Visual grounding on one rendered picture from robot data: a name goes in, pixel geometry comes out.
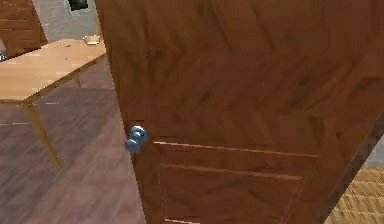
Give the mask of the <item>light wooden table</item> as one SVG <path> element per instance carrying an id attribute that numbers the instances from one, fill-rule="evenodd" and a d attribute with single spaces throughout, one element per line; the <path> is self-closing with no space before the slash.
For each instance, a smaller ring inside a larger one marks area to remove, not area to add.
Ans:
<path id="1" fill-rule="evenodd" d="M 34 103 L 69 80 L 75 79 L 81 86 L 77 73 L 105 56 L 103 40 L 89 45 L 84 40 L 62 39 L 0 62 L 0 104 L 17 105 L 26 111 L 57 169 L 62 168 L 62 162 Z"/>

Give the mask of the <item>blue-grey round door knob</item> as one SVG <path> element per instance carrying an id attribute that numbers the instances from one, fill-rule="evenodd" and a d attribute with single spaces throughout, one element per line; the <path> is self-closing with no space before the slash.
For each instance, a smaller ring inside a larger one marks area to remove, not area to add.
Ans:
<path id="1" fill-rule="evenodd" d="M 149 140 L 147 130 L 139 125 L 132 126 L 129 131 L 128 139 L 125 141 L 124 146 L 130 153 L 139 152 L 142 145 Z"/>

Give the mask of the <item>brown wooden room door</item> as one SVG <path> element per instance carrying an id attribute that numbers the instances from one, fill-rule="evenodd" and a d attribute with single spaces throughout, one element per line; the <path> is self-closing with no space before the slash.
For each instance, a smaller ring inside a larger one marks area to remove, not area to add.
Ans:
<path id="1" fill-rule="evenodd" d="M 384 135 L 384 0 L 95 0 L 146 224 L 323 224 Z"/>

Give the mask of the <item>brown wooden cabinet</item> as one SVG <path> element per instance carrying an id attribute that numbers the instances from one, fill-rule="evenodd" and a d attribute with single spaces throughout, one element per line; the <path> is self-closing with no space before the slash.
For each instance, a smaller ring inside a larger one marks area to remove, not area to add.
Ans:
<path id="1" fill-rule="evenodd" d="M 0 0 L 0 40 L 7 57 L 48 43 L 32 0 Z"/>

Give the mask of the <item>black box-shaped object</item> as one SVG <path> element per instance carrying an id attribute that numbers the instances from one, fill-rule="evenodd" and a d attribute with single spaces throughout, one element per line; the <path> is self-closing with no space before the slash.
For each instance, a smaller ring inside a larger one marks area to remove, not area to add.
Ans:
<path id="1" fill-rule="evenodd" d="M 87 0 L 68 0 L 72 11 L 83 10 L 88 8 Z"/>

